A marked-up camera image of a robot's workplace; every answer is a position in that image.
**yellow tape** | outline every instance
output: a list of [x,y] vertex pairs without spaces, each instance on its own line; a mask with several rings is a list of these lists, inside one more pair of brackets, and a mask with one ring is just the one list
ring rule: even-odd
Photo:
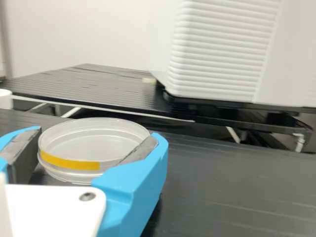
[[40,151],[40,157],[47,163],[53,164],[61,168],[76,169],[76,170],[99,170],[100,169],[100,162],[96,162],[96,161],[77,161],[77,160],[61,159],[61,158],[52,156],[44,151]]

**white cup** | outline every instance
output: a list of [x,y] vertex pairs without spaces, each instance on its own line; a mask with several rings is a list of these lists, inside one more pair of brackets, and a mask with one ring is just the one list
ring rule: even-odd
[[13,109],[12,91],[0,89],[0,109]]

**clear plastic petri dish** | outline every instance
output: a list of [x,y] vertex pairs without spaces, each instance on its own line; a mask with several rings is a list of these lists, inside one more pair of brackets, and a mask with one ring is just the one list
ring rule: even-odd
[[90,184],[150,136],[143,126],[118,118],[83,118],[42,133],[38,159],[61,181]]

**blue plastic holder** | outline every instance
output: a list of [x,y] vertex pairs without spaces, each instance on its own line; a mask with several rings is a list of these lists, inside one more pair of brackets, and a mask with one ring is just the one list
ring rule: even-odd
[[162,191],[167,175],[168,142],[153,133],[156,148],[143,160],[108,169],[92,180],[107,196],[98,237],[139,237]]

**ribbed white housing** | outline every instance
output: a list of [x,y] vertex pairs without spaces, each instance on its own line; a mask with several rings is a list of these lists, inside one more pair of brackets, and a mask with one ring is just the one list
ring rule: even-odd
[[152,5],[148,66],[169,93],[316,106],[316,99],[302,99],[307,84],[316,89],[316,83],[303,85],[313,78],[306,61],[313,59],[314,47],[306,39],[316,36],[310,11],[315,1],[152,0]]

